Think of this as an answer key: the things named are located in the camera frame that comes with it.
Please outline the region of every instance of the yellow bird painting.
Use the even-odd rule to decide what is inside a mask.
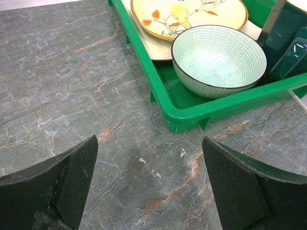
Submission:
[[[184,3],[184,0],[175,0],[174,5],[171,9],[172,15],[174,18],[180,22],[184,28],[189,29],[192,28],[191,24],[188,21],[189,17],[189,8]]]

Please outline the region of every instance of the patterned bowl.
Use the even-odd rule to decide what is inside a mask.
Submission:
[[[212,99],[248,90],[267,66],[256,41],[218,25],[185,30],[174,40],[171,53],[180,81],[197,95]]]

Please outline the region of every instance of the bowl rim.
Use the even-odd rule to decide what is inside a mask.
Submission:
[[[196,27],[209,27],[209,26],[214,26],[214,27],[225,27],[225,28],[228,28],[228,29],[230,29],[230,30],[235,30],[235,31],[237,31],[237,32],[239,32],[239,33],[242,33],[243,35],[249,37],[253,42],[255,42],[255,43],[261,48],[261,50],[262,50],[262,52],[263,52],[263,54],[264,54],[264,57],[265,57],[265,69],[264,69],[264,72],[263,72],[263,74],[261,75],[261,77],[259,77],[256,81],[254,81],[254,82],[252,82],[252,83],[250,83],[250,84],[248,84],[248,85],[244,85],[244,86],[240,86],[240,87],[220,87],[220,86],[215,86],[215,85],[209,85],[209,84],[207,84],[207,83],[201,82],[200,80],[197,80],[197,79],[191,77],[190,75],[188,75],[188,74],[179,66],[179,64],[177,63],[177,61],[176,61],[175,58],[174,58],[174,53],[173,53],[174,43],[175,43],[175,41],[176,41],[183,33],[185,33],[186,31],[189,31],[190,29],[193,29],[193,28],[196,28]],[[223,26],[223,25],[198,25],[198,26],[194,26],[194,27],[192,27],[192,28],[189,28],[189,29],[183,31],[182,33],[180,33],[180,34],[174,39],[174,41],[173,41],[173,43],[172,43],[172,46],[171,46],[171,55],[172,55],[172,60],[173,60],[173,62],[176,64],[176,66],[180,69],[180,71],[182,71],[182,72],[183,72],[185,75],[187,75],[189,78],[191,78],[191,79],[193,79],[194,81],[197,81],[197,82],[199,82],[199,83],[201,83],[201,84],[204,84],[204,85],[206,85],[206,86],[210,86],[210,87],[217,88],[217,89],[236,90],[236,89],[243,89],[243,88],[246,88],[246,87],[248,87],[248,86],[252,86],[252,85],[258,83],[258,82],[264,77],[264,74],[265,74],[265,72],[266,72],[266,70],[267,70],[267,67],[268,67],[268,60],[267,60],[266,54],[265,54],[263,48],[260,46],[260,44],[259,44],[256,40],[254,40],[252,37],[250,37],[249,35],[243,33],[243,32],[240,31],[240,30],[236,30],[236,29],[233,29],[233,28],[230,28],[230,27],[227,27],[227,26]]]

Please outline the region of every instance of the gray marble surface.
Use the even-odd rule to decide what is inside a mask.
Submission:
[[[0,20],[0,176],[97,135],[81,230],[220,230],[205,135],[307,175],[307,113],[292,98],[205,132],[170,133],[107,1],[2,11]]]

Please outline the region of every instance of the plate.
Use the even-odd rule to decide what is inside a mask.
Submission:
[[[152,61],[170,61],[172,60],[171,55],[171,41],[162,40],[160,38],[157,38],[155,36],[152,36],[151,34],[147,33],[145,30],[142,29],[142,27],[137,23],[135,17],[132,14],[131,10],[131,1],[130,0],[121,0],[123,5],[125,6],[125,9],[136,29],[138,32],[141,41]],[[254,40],[257,40],[260,33],[261,28],[253,24],[252,22],[248,21],[246,25],[241,29],[241,31],[250,37],[252,37]]]
[[[241,0],[131,0],[137,23],[148,33],[173,41],[199,25],[222,25],[240,30],[248,21]]]

